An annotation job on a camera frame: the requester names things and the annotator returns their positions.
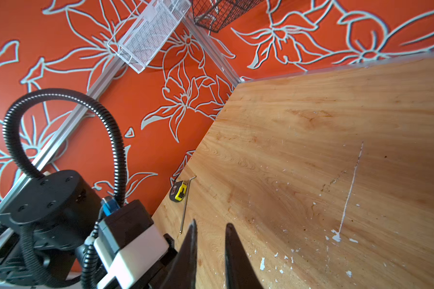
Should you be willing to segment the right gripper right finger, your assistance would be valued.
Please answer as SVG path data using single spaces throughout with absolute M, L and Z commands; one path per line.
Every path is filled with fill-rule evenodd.
M 225 279 L 228 289 L 262 289 L 232 223 L 225 228 Z

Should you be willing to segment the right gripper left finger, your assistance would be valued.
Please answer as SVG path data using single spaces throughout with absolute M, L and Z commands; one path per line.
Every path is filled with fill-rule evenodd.
M 189 225 L 182 246 L 167 274 L 162 289 L 194 289 L 197 274 L 198 232 L 195 219 Z

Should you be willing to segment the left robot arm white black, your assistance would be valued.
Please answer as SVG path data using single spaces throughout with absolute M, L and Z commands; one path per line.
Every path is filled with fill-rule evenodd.
M 0 284 L 65 288 L 92 233 L 101 198 L 76 171 L 32 179 L 0 214 Z

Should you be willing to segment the yellow black tape measure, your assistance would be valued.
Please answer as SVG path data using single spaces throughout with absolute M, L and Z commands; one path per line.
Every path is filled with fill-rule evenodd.
M 187 181 L 178 181 L 171 187 L 169 197 L 172 202 L 181 202 L 186 196 L 188 189 Z

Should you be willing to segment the metal hex key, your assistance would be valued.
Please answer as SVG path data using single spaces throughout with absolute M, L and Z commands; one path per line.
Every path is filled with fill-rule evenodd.
M 188 206 L 188 199 L 189 199 L 191 183 L 196 177 L 197 177 L 196 175 L 193 176 L 192 178 L 189 179 L 189 181 L 187 183 L 187 189 L 186 189 L 186 194 L 185 194 L 185 199 L 184 199 L 183 214 L 182 214 L 182 221 L 181 221 L 180 230 L 179 230 L 180 235 L 183 233 L 184 221 L 185 221 L 185 217 L 186 217 L 186 210 L 187 210 L 187 206 Z

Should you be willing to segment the white mesh basket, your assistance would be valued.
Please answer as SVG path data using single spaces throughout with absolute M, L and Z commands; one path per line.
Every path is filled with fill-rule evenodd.
M 150 1 L 115 29 L 107 41 L 110 48 L 136 73 L 141 73 L 175 31 L 191 8 L 190 1 Z

